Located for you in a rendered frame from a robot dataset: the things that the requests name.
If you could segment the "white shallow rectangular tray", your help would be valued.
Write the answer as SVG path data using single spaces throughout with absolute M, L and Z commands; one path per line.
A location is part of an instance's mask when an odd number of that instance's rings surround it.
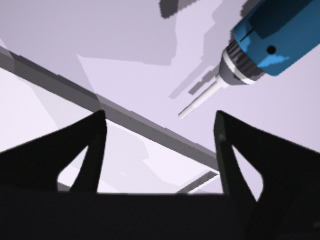
M 98 192 L 193 193 L 220 177 L 216 158 L 0 53 L 0 152 L 98 110 L 108 129 Z

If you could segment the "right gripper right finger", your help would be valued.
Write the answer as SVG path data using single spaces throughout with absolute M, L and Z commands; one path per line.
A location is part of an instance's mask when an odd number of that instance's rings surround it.
M 213 134 L 222 191 L 236 200 L 246 240 L 320 231 L 320 152 L 222 110 L 216 111 Z M 232 146 L 262 177 L 258 201 Z

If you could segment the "blue electric screwdriver barrel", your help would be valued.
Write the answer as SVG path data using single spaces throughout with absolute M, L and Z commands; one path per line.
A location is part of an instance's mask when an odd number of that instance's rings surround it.
M 178 117 L 184 119 L 221 87 L 278 76 L 320 44 L 320 0 L 261 0 L 235 27 L 216 81 Z

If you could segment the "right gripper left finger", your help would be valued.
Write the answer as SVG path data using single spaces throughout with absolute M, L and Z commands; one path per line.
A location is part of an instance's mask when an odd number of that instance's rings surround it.
M 69 126 L 0 152 L 0 185 L 58 191 L 61 172 L 88 147 L 69 191 L 97 192 L 107 131 L 105 111 L 98 110 Z

